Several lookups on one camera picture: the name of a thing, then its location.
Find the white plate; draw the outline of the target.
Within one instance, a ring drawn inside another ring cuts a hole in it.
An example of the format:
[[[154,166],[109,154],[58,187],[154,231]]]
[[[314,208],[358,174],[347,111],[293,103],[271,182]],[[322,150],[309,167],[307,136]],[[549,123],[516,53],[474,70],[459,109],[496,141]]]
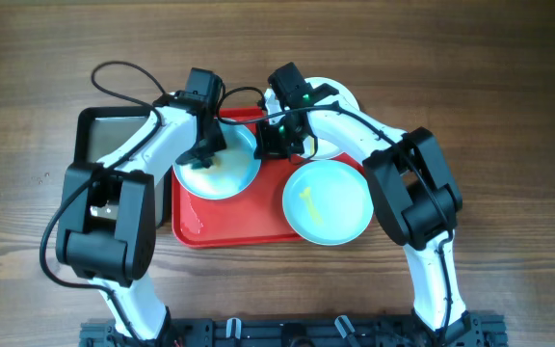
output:
[[[335,81],[326,77],[307,77],[305,78],[305,82],[309,83],[312,88],[320,87],[322,84],[328,84],[336,88],[339,91],[339,94],[344,96],[348,103],[354,106],[357,110],[360,109],[355,96],[351,93],[351,91],[348,88],[346,88],[338,81]],[[267,113],[269,115],[272,115],[282,110],[277,100],[276,94],[271,88],[265,91],[264,98],[265,98],[264,106],[267,109]],[[313,146],[313,139],[311,137],[307,137],[304,140],[303,157],[308,157],[312,154],[312,146]],[[336,145],[332,144],[329,141],[319,138],[317,152],[314,155],[313,160],[332,159],[342,153],[343,151],[340,150],[339,147],[337,147]]]

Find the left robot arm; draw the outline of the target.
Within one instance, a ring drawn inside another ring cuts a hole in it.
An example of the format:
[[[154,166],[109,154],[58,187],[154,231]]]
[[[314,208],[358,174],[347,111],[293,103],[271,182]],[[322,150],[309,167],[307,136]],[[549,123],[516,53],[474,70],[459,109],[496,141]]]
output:
[[[191,70],[184,90],[162,92],[145,124],[97,162],[73,162],[66,170],[62,202],[40,243],[78,277],[78,289],[98,290],[115,317],[113,338],[123,346],[174,346],[178,342],[168,307],[157,298],[147,272],[156,243],[155,186],[173,165],[208,169],[225,149],[216,114],[225,93],[222,79]]]

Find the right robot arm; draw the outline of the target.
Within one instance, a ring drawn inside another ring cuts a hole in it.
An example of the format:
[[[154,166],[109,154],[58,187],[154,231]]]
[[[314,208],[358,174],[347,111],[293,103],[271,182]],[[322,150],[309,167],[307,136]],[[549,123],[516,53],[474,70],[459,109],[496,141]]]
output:
[[[447,338],[466,311],[453,258],[463,196],[436,137],[424,127],[407,132],[380,123],[332,83],[313,86],[293,63],[276,69],[268,84],[258,154],[286,159],[303,153],[304,138],[319,137],[358,161],[378,222],[405,250],[414,313]]]

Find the light blue plate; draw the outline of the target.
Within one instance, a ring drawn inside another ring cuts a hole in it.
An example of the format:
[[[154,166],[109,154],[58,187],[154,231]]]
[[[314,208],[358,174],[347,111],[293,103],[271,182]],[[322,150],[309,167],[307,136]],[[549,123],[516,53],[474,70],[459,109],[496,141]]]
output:
[[[173,165],[183,188],[206,200],[224,200],[243,192],[256,178],[261,160],[254,158],[256,140],[245,125],[220,124],[226,149],[211,157],[208,169],[192,165]]]
[[[362,174],[339,161],[315,161],[297,169],[282,193],[289,226],[303,239],[338,246],[358,238],[374,207]]]

